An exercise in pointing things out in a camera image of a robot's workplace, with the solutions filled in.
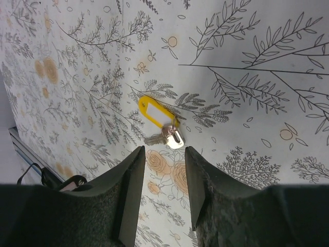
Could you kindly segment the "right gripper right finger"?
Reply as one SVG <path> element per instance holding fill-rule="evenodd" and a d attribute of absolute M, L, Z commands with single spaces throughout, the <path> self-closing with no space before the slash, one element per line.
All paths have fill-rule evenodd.
<path fill-rule="evenodd" d="M 199 246 L 328 246 L 328 186 L 258 190 L 185 149 L 191 224 Z"/>

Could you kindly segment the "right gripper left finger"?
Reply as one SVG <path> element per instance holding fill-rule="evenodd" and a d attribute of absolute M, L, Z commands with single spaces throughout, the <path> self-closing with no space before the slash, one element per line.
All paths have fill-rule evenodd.
<path fill-rule="evenodd" d="M 134 246 L 145 148 L 72 191 L 1 186 L 1 246 Z"/>

